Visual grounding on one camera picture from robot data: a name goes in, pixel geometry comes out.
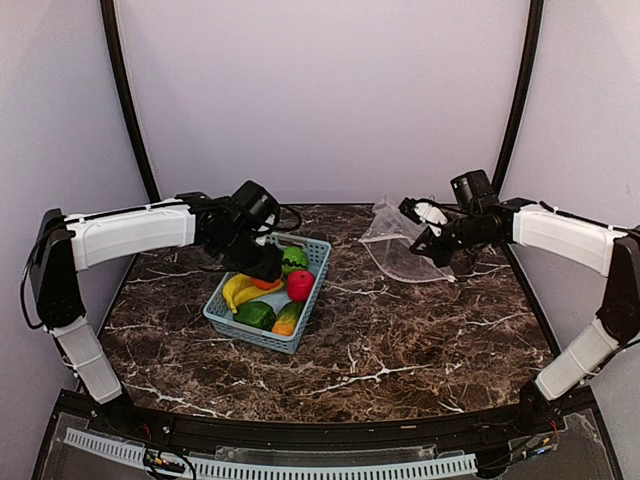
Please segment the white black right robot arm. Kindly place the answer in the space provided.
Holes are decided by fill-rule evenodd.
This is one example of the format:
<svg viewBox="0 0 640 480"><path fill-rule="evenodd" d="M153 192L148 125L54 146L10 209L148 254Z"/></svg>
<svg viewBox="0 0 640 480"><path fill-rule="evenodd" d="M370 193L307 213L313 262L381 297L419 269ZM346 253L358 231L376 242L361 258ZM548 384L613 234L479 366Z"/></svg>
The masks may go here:
<svg viewBox="0 0 640 480"><path fill-rule="evenodd" d="M401 213L423 233L411 246L416 255L442 268L453 254L472 246L508 242L537 248L583 265L606 279L600 308L582 333L534 380L538 395L528 396L510 413L521 434L534 432L549 416L551 402L604 365L639 335L639 232L568 215L543 202L522 198L497 202L477 214L445 216L429 199L406 198Z"/></svg>

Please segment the orange toy orange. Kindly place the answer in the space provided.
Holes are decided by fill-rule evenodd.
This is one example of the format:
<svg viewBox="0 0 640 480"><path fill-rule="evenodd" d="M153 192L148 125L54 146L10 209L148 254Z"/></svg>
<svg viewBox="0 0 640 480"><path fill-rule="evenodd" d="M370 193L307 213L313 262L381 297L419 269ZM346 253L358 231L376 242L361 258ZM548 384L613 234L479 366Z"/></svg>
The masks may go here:
<svg viewBox="0 0 640 480"><path fill-rule="evenodd" d="M259 291L266 292L266 293L272 293L272 292L278 291L284 286L284 281L282 278L273 282L267 282L265 280L252 278L251 282L252 282L252 285L256 287Z"/></svg>

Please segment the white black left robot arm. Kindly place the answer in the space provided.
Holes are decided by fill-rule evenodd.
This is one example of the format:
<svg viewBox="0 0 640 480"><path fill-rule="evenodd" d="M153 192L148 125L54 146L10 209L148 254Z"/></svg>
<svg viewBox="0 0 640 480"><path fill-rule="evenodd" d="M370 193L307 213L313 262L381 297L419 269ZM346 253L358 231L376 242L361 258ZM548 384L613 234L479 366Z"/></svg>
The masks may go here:
<svg viewBox="0 0 640 480"><path fill-rule="evenodd" d="M89 215L48 211L27 257L20 287L30 288L36 317L57 342L101 417L120 436L141 427L140 412L124 399L124 387L86 318L78 274L95 265L169 247L201 246L231 271L265 281L281 274L282 252L266 242L280 206L262 187L245 183L231 196L201 192L158 203Z"/></svg>

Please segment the red toy apple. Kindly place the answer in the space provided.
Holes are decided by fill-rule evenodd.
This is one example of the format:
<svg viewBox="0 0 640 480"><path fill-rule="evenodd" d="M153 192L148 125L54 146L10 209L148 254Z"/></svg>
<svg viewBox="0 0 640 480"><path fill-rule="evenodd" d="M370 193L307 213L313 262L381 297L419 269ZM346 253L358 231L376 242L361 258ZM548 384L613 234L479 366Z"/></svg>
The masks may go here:
<svg viewBox="0 0 640 480"><path fill-rule="evenodd" d="M305 302L311 295L315 276L308 270L296 270L287 278L287 295L292 301Z"/></svg>

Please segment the clear zip top bag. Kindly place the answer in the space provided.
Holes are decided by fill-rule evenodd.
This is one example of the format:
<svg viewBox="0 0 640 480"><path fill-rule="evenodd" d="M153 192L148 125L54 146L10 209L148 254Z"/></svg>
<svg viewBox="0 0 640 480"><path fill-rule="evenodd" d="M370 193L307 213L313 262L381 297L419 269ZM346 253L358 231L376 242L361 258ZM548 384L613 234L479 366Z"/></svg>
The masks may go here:
<svg viewBox="0 0 640 480"><path fill-rule="evenodd" d="M374 204L372 213L373 220L359 242L382 273L411 284L455 281L449 266L438 268L430 258L410 251L425 229L432 231L431 225L412 222L400 212L399 203L388 195Z"/></svg>

